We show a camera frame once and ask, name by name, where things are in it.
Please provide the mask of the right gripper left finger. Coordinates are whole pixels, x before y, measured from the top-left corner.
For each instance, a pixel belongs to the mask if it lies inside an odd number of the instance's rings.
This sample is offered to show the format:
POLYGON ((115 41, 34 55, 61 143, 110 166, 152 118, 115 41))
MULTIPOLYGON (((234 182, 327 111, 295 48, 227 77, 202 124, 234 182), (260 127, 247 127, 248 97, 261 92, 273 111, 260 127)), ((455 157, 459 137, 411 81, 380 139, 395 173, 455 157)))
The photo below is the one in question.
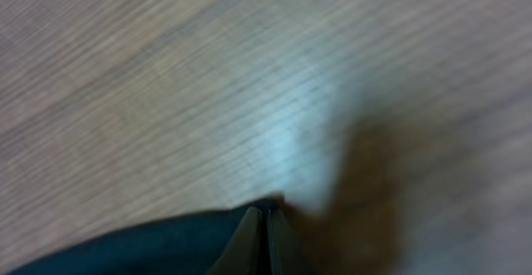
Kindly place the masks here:
POLYGON ((262 244, 262 213, 246 211, 209 275, 257 275, 262 244))

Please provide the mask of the black t-shirt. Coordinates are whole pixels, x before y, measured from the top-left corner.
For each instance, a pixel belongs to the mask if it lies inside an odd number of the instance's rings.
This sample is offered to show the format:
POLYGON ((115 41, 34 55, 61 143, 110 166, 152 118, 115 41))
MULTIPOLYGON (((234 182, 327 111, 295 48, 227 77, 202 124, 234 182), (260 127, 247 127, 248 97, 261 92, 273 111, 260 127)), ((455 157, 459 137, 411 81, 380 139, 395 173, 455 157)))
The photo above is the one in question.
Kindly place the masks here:
POLYGON ((123 228, 38 258, 16 274, 209 274, 246 211, 262 213, 258 274, 270 272, 265 215, 280 205, 259 199, 123 228))

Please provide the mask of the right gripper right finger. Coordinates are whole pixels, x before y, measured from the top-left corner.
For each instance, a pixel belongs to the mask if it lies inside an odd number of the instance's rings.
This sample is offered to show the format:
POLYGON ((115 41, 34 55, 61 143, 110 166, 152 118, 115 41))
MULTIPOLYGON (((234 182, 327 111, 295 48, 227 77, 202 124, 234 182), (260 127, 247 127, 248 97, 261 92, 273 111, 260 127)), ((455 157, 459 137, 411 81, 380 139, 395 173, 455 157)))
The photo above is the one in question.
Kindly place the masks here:
POLYGON ((316 275, 281 209, 268 211, 268 252, 273 275, 316 275))

